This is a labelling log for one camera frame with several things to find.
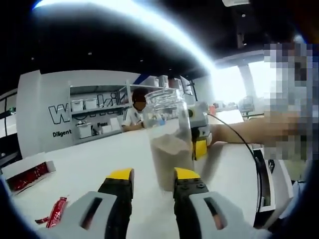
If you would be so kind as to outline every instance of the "glass jar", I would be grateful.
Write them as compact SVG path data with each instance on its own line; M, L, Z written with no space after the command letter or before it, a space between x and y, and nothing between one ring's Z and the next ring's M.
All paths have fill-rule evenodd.
M178 89L154 91L145 98L143 118L158 183L172 191L175 167L194 170L187 106Z

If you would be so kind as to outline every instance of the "black cable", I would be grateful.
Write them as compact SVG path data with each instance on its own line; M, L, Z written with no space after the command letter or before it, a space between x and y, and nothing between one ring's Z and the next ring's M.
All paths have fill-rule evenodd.
M248 148L250 154L252 155L254 161L255 161L255 164L256 164L256 171L257 171L257 174L259 176L259 187L260 187L260 194L259 194L259 203L258 203L258 208L257 208L257 213L260 211L260 208L261 208L261 201L262 201L262 192L263 192L263 189L262 189L262 178L261 178L261 171L260 171L260 168L259 168L259 162L257 161L253 151L251 150L251 148L248 146L247 142L244 140L244 138L236 131L234 130L229 124L225 123L224 121L222 121L221 119L219 119L218 117L212 115L212 114L208 114L209 116L212 116L214 117L215 119L217 119L218 121L222 122L224 125L228 126L232 131L234 131L238 137L240 137L240 139L244 142L244 144L246 145L246 147Z

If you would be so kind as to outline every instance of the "white table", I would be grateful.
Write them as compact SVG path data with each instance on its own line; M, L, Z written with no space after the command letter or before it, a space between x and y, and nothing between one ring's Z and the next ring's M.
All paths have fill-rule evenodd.
M228 123L242 121L238 111L218 115ZM53 204L68 196L69 204L96 191L105 177L116 169L135 170L133 211L128 239L177 239L178 228L170 192L163 192L156 182L146 130L127 132L97 141L49 152L56 172L15 196L14 201L26 219L49 216ZM257 205L257 176L254 160L244 145L217 143L207 160L196 164L210 191L218 191L243 210L245 220L253 225Z

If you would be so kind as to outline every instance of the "brown powder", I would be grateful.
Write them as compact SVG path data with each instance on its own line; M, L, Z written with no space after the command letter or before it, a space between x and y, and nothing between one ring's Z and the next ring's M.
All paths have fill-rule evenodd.
M159 186L173 190L174 168L194 170L191 146L172 134L165 134L151 141L151 150Z

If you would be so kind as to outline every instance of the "machine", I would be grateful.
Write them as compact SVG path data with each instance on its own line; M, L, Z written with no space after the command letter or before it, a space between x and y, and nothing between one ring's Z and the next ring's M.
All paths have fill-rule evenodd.
M267 238L270 232L248 225L239 208L216 192L209 192L199 175L175 168L174 214L181 239ZM68 207L53 228L38 232L52 239L125 239L132 213L134 170L118 170L108 176L97 192ZM224 229L214 221L221 219Z

